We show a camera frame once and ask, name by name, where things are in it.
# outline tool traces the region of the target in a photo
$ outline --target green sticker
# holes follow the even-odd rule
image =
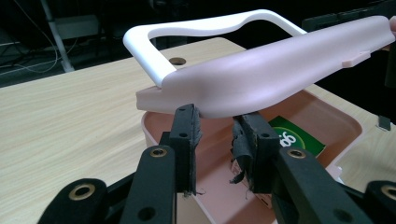
[[[310,133],[280,116],[269,121],[271,127],[279,134],[282,147],[300,147],[318,156],[326,147]]]
[[[300,147],[305,149],[305,142],[294,131],[283,128],[283,127],[273,127],[274,130],[279,134],[280,145],[282,147]]]

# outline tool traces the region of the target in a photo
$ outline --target table surface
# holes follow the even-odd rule
[[[182,66],[244,50],[213,38],[163,50]],[[0,89],[0,223],[36,223],[53,197],[81,178],[108,185],[135,171],[146,149],[135,93],[152,86],[133,59]],[[338,162],[343,181],[364,191],[371,180],[396,181],[396,131],[322,88],[306,89],[356,119],[361,137]]]

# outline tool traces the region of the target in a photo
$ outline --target plastic handle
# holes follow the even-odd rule
[[[273,11],[259,9],[228,16],[195,21],[178,21],[136,26],[123,38],[125,47],[148,73],[155,85],[162,86],[163,79],[176,68],[151,44],[151,38],[167,35],[210,36],[230,33],[250,21],[270,21],[290,35],[303,35],[306,31]]]

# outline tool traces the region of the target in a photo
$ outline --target pink tray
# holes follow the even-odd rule
[[[326,145],[318,161],[337,177],[336,162],[362,132],[359,123],[349,115],[319,100],[307,91],[299,91],[261,114],[271,120],[276,116],[297,124]],[[142,127],[148,146],[157,145],[161,135],[170,131],[173,115],[147,112]],[[203,138],[196,148],[197,195],[203,211],[216,223],[271,223],[273,211],[248,191],[242,183],[229,184],[233,119],[201,119]]]

